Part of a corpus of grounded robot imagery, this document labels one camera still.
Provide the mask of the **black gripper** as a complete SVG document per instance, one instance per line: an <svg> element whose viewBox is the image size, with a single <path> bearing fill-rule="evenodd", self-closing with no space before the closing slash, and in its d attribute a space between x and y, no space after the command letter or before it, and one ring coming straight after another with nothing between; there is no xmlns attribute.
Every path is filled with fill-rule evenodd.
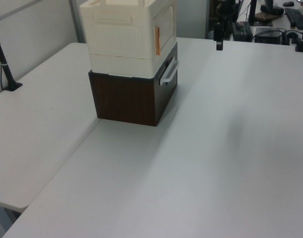
<svg viewBox="0 0 303 238"><path fill-rule="evenodd" d="M214 41L216 41L216 50L223 50L223 41L222 41L222 24L217 22L214 24Z"/></svg>

